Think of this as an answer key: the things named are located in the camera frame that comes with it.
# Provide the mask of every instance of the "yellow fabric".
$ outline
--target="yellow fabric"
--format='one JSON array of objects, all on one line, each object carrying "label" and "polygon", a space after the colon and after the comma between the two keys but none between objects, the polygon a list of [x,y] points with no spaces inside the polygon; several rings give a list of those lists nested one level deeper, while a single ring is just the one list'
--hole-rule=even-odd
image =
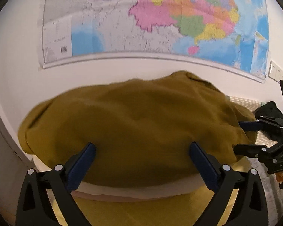
[{"label": "yellow fabric", "polygon": [[232,146],[256,140],[238,122],[254,119],[212,84],[180,71],[151,81],[133,79],[63,93],[36,106],[18,138],[25,152],[50,168],[92,142],[97,154],[85,182],[154,186],[197,172],[188,156],[193,141],[220,163],[238,161]]},{"label": "yellow fabric", "polygon": [[[246,157],[232,165],[237,171],[251,168]],[[224,225],[234,206],[238,190],[234,190],[218,225]],[[191,226],[203,213],[213,192],[205,186],[191,194],[143,202],[101,202],[74,198],[92,226]],[[59,224],[67,226],[54,201],[52,208]]]}]

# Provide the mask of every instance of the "hand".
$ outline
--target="hand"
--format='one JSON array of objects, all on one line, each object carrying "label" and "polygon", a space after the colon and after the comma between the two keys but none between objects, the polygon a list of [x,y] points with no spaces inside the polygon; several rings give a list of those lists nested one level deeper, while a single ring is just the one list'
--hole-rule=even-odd
[{"label": "hand", "polygon": [[278,183],[283,183],[283,172],[278,172],[275,174],[275,179]]}]

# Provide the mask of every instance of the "barcode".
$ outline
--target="barcode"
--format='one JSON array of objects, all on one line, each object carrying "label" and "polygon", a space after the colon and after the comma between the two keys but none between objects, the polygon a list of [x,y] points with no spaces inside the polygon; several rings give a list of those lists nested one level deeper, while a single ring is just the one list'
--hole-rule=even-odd
[{"label": "barcode", "polygon": [[61,53],[66,53],[66,52],[67,52],[67,46],[62,46]]}]

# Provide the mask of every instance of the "brown cloth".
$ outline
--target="brown cloth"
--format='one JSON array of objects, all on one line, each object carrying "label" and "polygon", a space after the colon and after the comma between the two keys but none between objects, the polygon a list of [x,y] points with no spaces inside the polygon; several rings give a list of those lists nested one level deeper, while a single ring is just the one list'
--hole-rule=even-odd
[{"label": "brown cloth", "polygon": [[189,145],[197,141],[221,164],[238,161],[237,143],[255,143],[238,121],[253,121],[192,73],[85,86],[45,101],[27,115],[18,138],[47,166],[64,164],[88,143],[97,147],[85,182],[110,187],[154,186],[196,173]]}]

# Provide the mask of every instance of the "beige polka dot bedding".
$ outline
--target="beige polka dot bedding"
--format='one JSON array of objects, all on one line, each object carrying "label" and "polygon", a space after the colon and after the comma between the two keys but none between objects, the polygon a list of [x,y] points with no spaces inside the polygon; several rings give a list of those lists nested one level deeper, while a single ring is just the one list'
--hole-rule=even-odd
[{"label": "beige polka dot bedding", "polygon": [[[264,102],[249,100],[245,98],[229,97],[230,101],[246,107],[250,111],[255,111],[260,106],[264,105]],[[271,147],[277,142],[269,140],[262,132],[258,132],[256,144],[266,145]],[[279,183],[275,180],[275,175],[267,174],[267,168],[258,162],[257,159],[248,158],[253,168],[257,169],[262,180],[264,187],[268,214],[269,225],[275,226],[283,215],[283,190],[279,188]]]}]

